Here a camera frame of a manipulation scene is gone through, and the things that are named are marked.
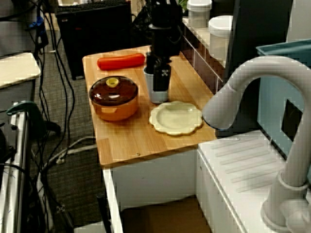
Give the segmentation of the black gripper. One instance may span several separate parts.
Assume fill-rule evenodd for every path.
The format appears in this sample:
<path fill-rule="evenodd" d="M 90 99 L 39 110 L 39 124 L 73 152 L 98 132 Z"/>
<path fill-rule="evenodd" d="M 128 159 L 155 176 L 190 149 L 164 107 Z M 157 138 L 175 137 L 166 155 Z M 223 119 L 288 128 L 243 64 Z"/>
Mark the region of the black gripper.
<path fill-rule="evenodd" d="M 169 88 L 171 57 L 181 50 L 182 31 L 179 25 L 158 27 L 150 24 L 149 29 L 152 39 L 151 51 L 146 53 L 146 73 L 154 73 L 153 90 L 164 92 Z"/>

